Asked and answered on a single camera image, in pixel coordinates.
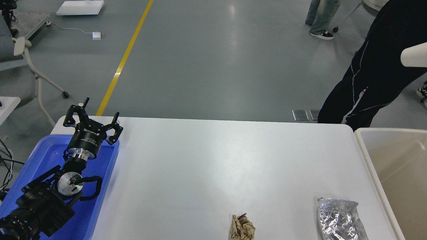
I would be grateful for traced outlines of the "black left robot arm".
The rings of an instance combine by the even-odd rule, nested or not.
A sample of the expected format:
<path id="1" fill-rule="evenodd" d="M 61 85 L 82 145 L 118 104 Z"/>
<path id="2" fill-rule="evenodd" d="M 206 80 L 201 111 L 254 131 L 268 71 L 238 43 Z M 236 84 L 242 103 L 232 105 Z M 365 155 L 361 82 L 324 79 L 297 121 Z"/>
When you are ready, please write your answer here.
<path id="1" fill-rule="evenodd" d="M 71 105 L 63 126 L 75 129 L 64 150 L 64 164 L 41 174 L 21 190 L 17 208 L 1 218 L 2 240 L 38 240 L 40 234 L 52 236 L 74 215 L 78 201 L 90 201 L 102 190 L 101 176 L 84 177 L 87 161 L 96 159 L 102 143 L 117 143 L 123 127 L 118 123 L 119 112 L 110 124 L 90 119 L 85 111 L 89 98 L 82 105 Z"/>

